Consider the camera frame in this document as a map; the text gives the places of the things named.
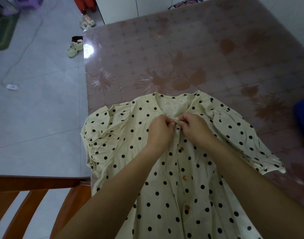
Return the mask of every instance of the white slipper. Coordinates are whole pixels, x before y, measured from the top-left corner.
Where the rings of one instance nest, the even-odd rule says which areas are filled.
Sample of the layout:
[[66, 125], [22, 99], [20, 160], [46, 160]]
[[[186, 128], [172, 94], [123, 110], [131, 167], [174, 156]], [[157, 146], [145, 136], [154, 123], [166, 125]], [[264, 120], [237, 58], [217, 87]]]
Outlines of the white slipper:
[[79, 39], [74, 42], [74, 38], [72, 38], [72, 42], [70, 44], [70, 48], [67, 50], [68, 57], [72, 58], [77, 55], [78, 51], [83, 50], [83, 40]]
[[80, 27], [83, 29], [83, 30], [87, 30], [87, 29], [90, 29], [91, 28], [91, 25], [88, 24], [85, 20], [81, 20], [79, 22], [79, 25]]
[[96, 23], [94, 22], [94, 20], [89, 17], [87, 14], [86, 15], [83, 15], [82, 19], [84, 21], [86, 21], [91, 27], [93, 27]]

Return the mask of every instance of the puffed sleeve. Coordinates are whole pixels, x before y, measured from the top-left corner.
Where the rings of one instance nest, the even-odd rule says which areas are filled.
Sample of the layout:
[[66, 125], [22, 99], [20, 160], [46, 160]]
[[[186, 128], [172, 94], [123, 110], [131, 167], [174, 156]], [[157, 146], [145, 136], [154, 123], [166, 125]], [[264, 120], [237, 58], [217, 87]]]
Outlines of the puffed sleeve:
[[233, 109], [210, 96], [205, 109], [213, 125], [229, 145], [239, 151], [245, 161], [261, 174], [273, 170], [285, 173], [282, 162], [263, 144], [252, 125]]
[[81, 137], [87, 154], [87, 165], [96, 171], [101, 163], [104, 165], [112, 156], [118, 143], [122, 127], [130, 115], [130, 104], [106, 106], [88, 116], [81, 130]]

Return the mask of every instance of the hand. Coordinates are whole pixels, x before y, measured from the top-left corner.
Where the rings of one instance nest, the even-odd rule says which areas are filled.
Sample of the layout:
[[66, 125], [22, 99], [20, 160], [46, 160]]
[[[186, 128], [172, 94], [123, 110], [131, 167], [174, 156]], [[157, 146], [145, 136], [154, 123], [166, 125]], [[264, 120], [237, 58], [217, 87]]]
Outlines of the hand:
[[206, 121], [199, 115], [184, 113], [179, 118], [179, 125], [189, 141], [204, 146], [209, 140], [215, 139]]
[[165, 115], [160, 115], [150, 124], [146, 148], [156, 152], [159, 158], [173, 140], [173, 137], [174, 121]]

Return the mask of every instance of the neckline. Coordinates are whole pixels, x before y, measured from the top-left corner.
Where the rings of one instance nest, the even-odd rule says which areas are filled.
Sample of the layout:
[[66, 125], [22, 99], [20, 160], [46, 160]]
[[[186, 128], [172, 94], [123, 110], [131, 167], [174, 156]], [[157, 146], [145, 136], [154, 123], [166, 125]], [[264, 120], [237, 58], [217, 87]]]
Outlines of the neckline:
[[[158, 104], [158, 102], [156, 101], [156, 96], [161, 96], [162, 97], [162, 99], [163, 98], [165, 98], [165, 99], [173, 99], [173, 97], [175, 98], [175, 99], [177, 99], [177, 98], [180, 98], [180, 97], [182, 97], [182, 96], [184, 96], [184, 95], [187, 95], [187, 96], [194, 96], [194, 99], [192, 100], [192, 102], [191, 102], [191, 104], [190, 104], [190, 106], [187, 108], [187, 110], [185, 111], [185, 112], [190, 112], [190, 110], [192, 109], [192, 104], [193, 104], [193, 102], [195, 101], [195, 99], [197, 99], [197, 94], [200, 94], [200, 91], [198, 90], [198, 91], [196, 91], [196, 92], [194, 92], [194, 93], [182, 93], [181, 95], [179, 95], [179, 96], [166, 96], [166, 95], [163, 95], [163, 94], [160, 94], [160, 93], [158, 93], [158, 92], [154, 92], [154, 93], [152, 93], [151, 95], [152, 95], [152, 99], [153, 99], [153, 102], [154, 102], [154, 106], [158, 109], [158, 111], [159, 111], [159, 113], [160, 113], [160, 115], [166, 115], [163, 111], [162, 111], [162, 109], [159, 107], [159, 104]], [[173, 120], [175, 120], [175, 121], [178, 121], [178, 118], [179, 117], [169, 117], [169, 118], [171, 118], [171, 119], [173, 119]]]

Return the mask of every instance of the forearm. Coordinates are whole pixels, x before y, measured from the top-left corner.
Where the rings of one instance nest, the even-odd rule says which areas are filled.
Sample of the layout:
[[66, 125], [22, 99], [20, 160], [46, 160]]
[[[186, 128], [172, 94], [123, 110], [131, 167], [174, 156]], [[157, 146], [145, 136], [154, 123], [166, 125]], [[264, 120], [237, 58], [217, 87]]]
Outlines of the forearm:
[[211, 139], [202, 144], [264, 239], [304, 238], [304, 208], [301, 205], [220, 140]]
[[151, 149], [144, 148], [104, 184], [56, 238], [114, 238], [159, 156]]

